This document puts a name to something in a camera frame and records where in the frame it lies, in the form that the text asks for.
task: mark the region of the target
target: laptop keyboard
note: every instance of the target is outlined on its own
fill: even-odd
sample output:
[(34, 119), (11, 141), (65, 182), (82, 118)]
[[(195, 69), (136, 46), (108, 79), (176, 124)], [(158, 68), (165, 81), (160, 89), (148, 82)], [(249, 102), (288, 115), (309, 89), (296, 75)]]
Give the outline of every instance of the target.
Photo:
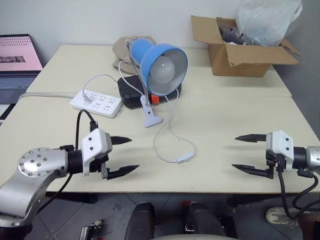
[(27, 89), (34, 79), (34, 76), (0, 77), (0, 89)]

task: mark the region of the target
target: white table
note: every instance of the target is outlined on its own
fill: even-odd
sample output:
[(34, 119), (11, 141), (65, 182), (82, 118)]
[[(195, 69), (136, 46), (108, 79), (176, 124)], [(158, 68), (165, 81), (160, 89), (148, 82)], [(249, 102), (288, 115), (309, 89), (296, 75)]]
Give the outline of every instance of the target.
[[(136, 164), (140, 167), (108, 181), (102, 180), (100, 173), (89, 177), (77, 174), (66, 191), (279, 193), (277, 177), (271, 180), (253, 176), (231, 166), (245, 164), (265, 169), (265, 144), (240, 142), (234, 138), (282, 129), (293, 137), (295, 146), (320, 144), (273, 68), (263, 78), (214, 76), (206, 49), (185, 51), (189, 68), (172, 127), (178, 135), (196, 144), (196, 156), (183, 164), (158, 159), (152, 140), (161, 125), (144, 128), (141, 109), (124, 107), (114, 119), (94, 115), (101, 129), (133, 140), (114, 146), (108, 167), (112, 170)], [(111, 66), (114, 59), (111, 47), (62, 46), (28, 92), (74, 94), (94, 75), (106, 73), (117, 78), (119, 73)], [(119, 95), (117, 84), (103, 77), (92, 81), (88, 88)], [(0, 128), (0, 169), (5, 169), (0, 175), (0, 184), (11, 176), (24, 152), (37, 147), (74, 144), (78, 110), (73, 109), (69, 101), (44, 97), (19, 101)], [(153, 110), (166, 120), (169, 105), (162, 103)], [(88, 131), (89, 121), (83, 116), (80, 137)], [(177, 141), (168, 131), (158, 138), (157, 147), (167, 158), (190, 151), (189, 145)], [(312, 179), (301, 178), (295, 171), (286, 172), (284, 180), (287, 192), (300, 192), (312, 184)], [(48, 190), (57, 191), (64, 181), (55, 180)]]
[[(12, 110), (0, 128), (0, 184), (10, 177), (20, 156), (37, 147), (56, 148), (74, 144), (78, 111), (68, 99), (28, 97)], [(168, 116), (168, 104), (153, 108)], [(274, 180), (246, 174), (231, 164), (266, 168), (265, 144), (234, 140), (243, 134), (264, 134), (282, 129), (296, 146), (319, 145), (319, 141), (299, 109), (289, 97), (228, 97), (181, 95), (176, 106), (174, 131), (196, 144), (196, 156), (188, 163), (170, 164), (158, 159), (152, 140), (160, 125), (144, 128), (141, 109), (124, 108), (114, 119), (94, 115), (99, 127), (111, 135), (129, 137), (133, 141), (114, 146), (108, 166), (113, 170), (140, 164), (132, 173), (113, 180), (102, 180), (100, 173), (89, 177), (73, 176), (68, 192), (210, 192), (210, 193), (278, 193)], [(89, 120), (83, 116), (80, 136), (89, 131)], [(172, 158), (190, 151), (189, 146), (173, 138), (168, 131), (157, 146)], [(284, 174), (286, 190), (300, 192), (312, 179)], [(55, 180), (48, 188), (57, 191), (65, 179)]]
[(9, 107), (10, 105), (9, 104), (0, 104), (0, 116), (2, 115), (2, 114), (4, 114), (4, 112), (7, 110), (7, 108)]
[[(264, 77), (214, 76), (208, 50), (184, 48), (188, 70), (182, 91), (191, 95), (210, 96), (224, 93), (228, 96), (291, 97), (289, 90), (273, 67)], [(27, 92), (78, 93), (89, 78), (109, 74), (120, 78), (112, 66), (116, 56), (111, 46), (63, 45), (33, 81)], [(89, 83), (88, 89), (106, 94), (118, 94), (118, 86), (109, 77), (102, 76)]]

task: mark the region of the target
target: laptop screen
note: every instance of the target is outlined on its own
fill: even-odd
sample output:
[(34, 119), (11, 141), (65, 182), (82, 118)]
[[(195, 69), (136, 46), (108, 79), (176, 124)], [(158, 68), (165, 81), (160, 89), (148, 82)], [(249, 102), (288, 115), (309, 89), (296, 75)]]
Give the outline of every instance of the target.
[(0, 72), (42, 69), (28, 34), (0, 35)]

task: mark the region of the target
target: plastic bag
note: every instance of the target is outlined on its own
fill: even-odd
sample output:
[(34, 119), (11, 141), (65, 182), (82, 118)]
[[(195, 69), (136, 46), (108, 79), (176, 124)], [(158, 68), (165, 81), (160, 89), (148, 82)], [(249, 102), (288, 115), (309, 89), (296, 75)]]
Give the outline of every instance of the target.
[(301, 11), (301, 0), (245, 0), (235, 21), (249, 45), (278, 46)]

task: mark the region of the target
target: black cable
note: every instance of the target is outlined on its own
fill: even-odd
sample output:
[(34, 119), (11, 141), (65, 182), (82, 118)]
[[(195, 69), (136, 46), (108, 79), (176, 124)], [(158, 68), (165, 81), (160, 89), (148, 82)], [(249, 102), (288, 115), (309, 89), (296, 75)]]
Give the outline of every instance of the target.
[(310, 202), (310, 203), (307, 204), (306, 206), (302, 207), (296, 215), (292, 216), (292, 215), (289, 213), (289, 208), (288, 208), (288, 204), (287, 204), (287, 197), (286, 197), (286, 188), (285, 188), (284, 178), (283, 178), (283, 176), (282, 176), (282, 172), (281, 172), (281, 171), (278, 171), (278, 176), (279, 176), (279, 180), (280, 180), (281, 198), (282, 198), (283, 208), (284, 208), (285, 214), (286, 214), (289, 218), (295, 220), (297, 217), (299, 217), (301, 214), (303, 214), (304, 211), (306, 211), (309, 207), (311, 207), (311, 206), (313, 206), (313, 205), (315, 205), (315, 204), (318, 204), (318, 203), (320, 202), (319, 200)]
[[(312, 189), (314, 189), (314, 188), (318, 185), (318, 183), (319, 183), (318, 178), (317, 178), (315, 175), (313, 175), (313, 178), (314, 178), (314, 183), (313, 183), (310, 187), (308, 187), (306, 190), (303, 190), (302, 192), (300, 192), (300, 193), (293, 199), (293, 201), (292, 201), (292, 206), (293, 206), (294, 208), (301, 210), (302, 207), (297, 206), (297, 201), (298, 201), (301, 197), (303, 197), (304, 195), (306, 195), (307, 193), (309, 193)], [(320, 211), (320, 208), (307, 208), (306, 211), (309, 211), (309, 212), (319, 212), (319, 211)]]
[[(80, 126), (80, 117), (82, 113), (86, 113), (87, 116), (90, 119), (90, 128), (92, 124), (97, 124), (96, 121), (94, 120), (94, 118), (91, 116), (91, 114), (87, 111), (87, 110), (80, 110), (78, 113), (78, 117), (76, 118), (76, 128), (75, 128), (75, 150), (78, 150), (78, 145), (79, 145), (79, 126)], [(69, 174), (69, 177), (67, 178), (67, 180), (65, 181), (65, 183), (62, 185), (62, 187), (59, 189), (59, 191), (57, 191), (44, 205), (42, 205), (37, 214), (40, 213), (46, 206), (48, 206), (53, 200), (55, 200), (57, 198), (57, 196), (65, 189), (65, 187), (68, 185), (68, 183), (70, 182), (71, 178), (72, 178), (72, 174)]]

